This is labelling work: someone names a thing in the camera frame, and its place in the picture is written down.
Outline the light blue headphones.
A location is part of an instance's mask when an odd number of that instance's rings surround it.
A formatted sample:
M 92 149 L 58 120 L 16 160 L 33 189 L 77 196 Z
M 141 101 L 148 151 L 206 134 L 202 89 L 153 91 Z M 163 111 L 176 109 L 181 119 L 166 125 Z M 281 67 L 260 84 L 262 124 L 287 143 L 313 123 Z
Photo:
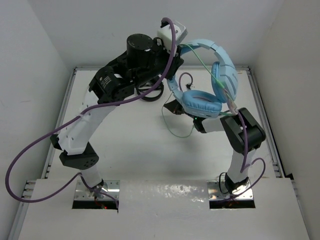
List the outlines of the light blue headphones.
M 213 50 L 218 61 L 211 69 L 206 68 L 211 76 L 213 93 L 202 90 L 182 91 L 176 77 L 167 80 L 169 90 L 172 92 L 184 110 L 197 117 L 215 119 L 222 113 L 222 104 L 227 104 L 230 114 L 237 115 L 238 107 L 235 103 L 238 90 L 238 72 L 231 58 L 223 47 L 208 39 L 196 39 L 188 43 L 181 43 L 181 54 L 196 52 L 204 48 Z

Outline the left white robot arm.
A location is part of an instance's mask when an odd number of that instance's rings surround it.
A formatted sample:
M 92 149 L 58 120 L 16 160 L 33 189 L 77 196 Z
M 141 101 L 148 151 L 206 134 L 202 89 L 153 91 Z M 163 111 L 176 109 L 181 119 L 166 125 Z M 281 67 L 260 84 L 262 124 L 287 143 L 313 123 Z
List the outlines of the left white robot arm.
M 88 85 L 79 114 L 50 137 L 65 167 L 80 171 L 90 189 L 104 184 L 97 162 L 99 157 L 90 139 L 99 125 L 116 107 L 138 100 L 136 90 L 151 83 L 149 92 L 170 79 L 184 62 L 180 39 L 158 34 L 151 38 L 142 33 L 130 35 L 126 50 L 100 68 Z

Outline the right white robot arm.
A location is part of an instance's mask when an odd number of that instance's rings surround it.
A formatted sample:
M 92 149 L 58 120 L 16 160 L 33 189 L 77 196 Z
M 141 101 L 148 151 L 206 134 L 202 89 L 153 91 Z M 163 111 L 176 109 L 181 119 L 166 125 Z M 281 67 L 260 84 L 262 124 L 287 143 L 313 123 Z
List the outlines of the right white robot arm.
M 217 118 L 193 116 L 185 112 L 177 100 L 164 104 L 175 115 L 187 115 L 192 118 L 195 129 L 207 134 L 225 132 L 233 149 L 231 164 L 224 177 L 224 186 L 229 194 L 249 180 L 248 170 L 253 163 L 252 157 L 266 140 L 266 133 L 251 112 L 242 107 L 237 115 L 220 113 Z

